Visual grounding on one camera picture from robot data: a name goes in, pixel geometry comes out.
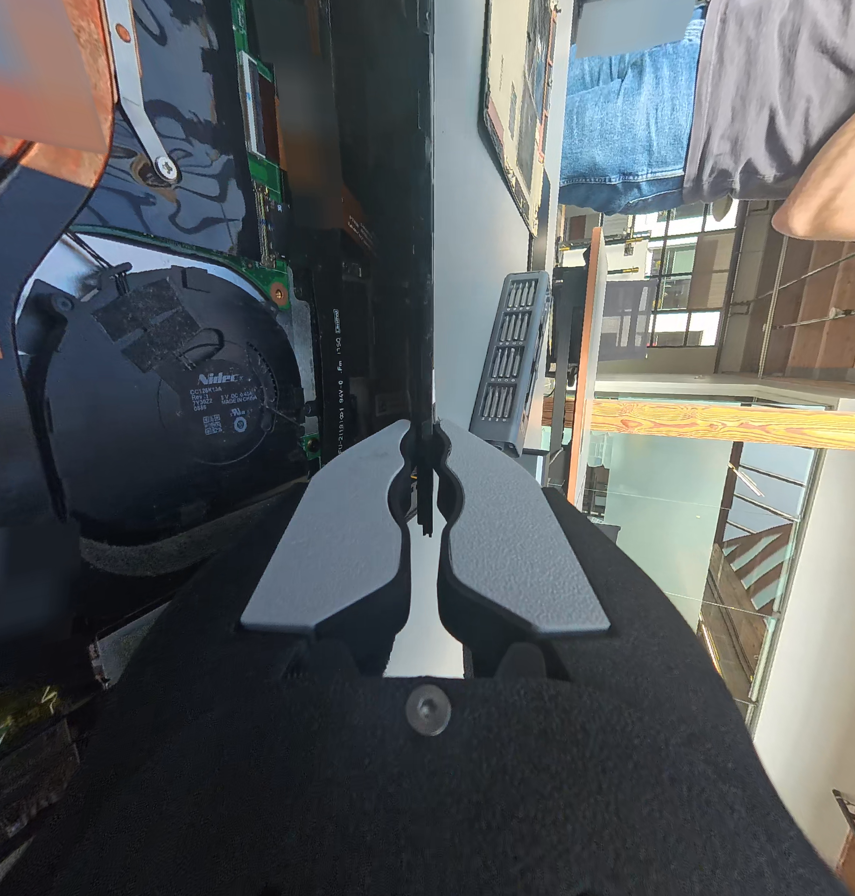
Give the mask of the person's blue jeans legs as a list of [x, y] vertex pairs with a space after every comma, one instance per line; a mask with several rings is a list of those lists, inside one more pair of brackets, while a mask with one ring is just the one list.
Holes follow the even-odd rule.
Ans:
[[706, 3], [680, 39], [568, 58], [558, 201], [605, 216], [680, 207]]

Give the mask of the wooden staircase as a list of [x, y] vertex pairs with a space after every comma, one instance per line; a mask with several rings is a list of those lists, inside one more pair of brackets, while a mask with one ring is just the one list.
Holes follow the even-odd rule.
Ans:
[[855, 242], [790, 239], [779, 292], [761, 292], [771, 322], [764, 375], [855, 385]]

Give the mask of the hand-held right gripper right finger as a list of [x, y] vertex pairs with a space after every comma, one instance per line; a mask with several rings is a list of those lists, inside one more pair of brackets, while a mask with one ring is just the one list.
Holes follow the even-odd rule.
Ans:
[[435, 472], [438, 612], [473, 674], [568, 677], [556, 644], [607, 634], [610, 620], [542, 487], [449, 420], [435, 425]]

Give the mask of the black-framed window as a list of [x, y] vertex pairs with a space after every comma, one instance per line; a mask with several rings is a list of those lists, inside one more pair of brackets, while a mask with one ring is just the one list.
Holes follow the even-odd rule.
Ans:
[[736, 237], [731, 198], [602, 218], [608, 260], [601, 358], [711, 349], [721, 329]]

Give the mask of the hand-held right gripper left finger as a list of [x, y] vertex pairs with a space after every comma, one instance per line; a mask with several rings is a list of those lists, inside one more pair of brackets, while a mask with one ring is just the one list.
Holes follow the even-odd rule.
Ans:
[[256, 633], [338, 641], [386, 667], [411, 609], [411, 422], [356, 443], [310, 480], [240, 618]]

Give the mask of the copper heat pipe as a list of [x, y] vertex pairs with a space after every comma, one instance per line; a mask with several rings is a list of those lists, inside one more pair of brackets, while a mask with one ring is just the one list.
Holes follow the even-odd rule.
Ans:
[[0, 1], [0, 158], [93, 187], [116, 99], [101, 2]]

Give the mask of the black laptop bottom cover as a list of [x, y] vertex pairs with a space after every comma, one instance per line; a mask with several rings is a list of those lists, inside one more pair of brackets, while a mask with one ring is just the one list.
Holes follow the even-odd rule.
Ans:
[[539, 232], [556, 25], [550, 1], [487, 1], [478, 122], [530, 235]]

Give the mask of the person's left forearm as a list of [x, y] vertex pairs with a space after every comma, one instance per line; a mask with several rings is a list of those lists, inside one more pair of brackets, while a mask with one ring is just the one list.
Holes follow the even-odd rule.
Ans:
[[855, 114], [816, 154], [771, 224], [789, 238], [855, 242]]

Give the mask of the wooden beam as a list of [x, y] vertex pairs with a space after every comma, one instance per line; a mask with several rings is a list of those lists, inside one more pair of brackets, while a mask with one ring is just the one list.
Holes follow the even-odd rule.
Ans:
[[855, 411], [723, 403], [595, 399], [590, 429], [855, 452]]

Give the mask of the silver metal bracket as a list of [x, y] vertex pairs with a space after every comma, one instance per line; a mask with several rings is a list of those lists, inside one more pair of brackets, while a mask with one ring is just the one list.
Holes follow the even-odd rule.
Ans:
[[156, 176], [175, 185], [179, 169], [167, 153], [144, 106], [142, 64], [131, 1], [104, 1], [119, 106]]

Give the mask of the grey screwdriver bit case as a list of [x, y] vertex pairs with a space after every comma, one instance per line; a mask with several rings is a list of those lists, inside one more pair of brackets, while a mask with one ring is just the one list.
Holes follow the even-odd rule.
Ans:
[[550, 298], [546, 272], [505, 278], [471, 414], [470, 432], [513, 458], [523, 452]]

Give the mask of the person's grey shirt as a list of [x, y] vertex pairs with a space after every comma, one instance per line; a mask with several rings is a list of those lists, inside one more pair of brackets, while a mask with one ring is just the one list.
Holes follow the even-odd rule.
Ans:
[[685, 204], [784, 200], [855, 114], [855, 1], [710, 2]]

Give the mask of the black laptop cooling fan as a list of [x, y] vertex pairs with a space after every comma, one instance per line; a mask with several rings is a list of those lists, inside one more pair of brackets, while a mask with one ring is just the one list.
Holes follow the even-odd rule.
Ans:
[[309, 310], [222, 264], [62, 237], [22, 290], [15, 337], [43, 460], [86, 539], [187, 532], [315, 465]]

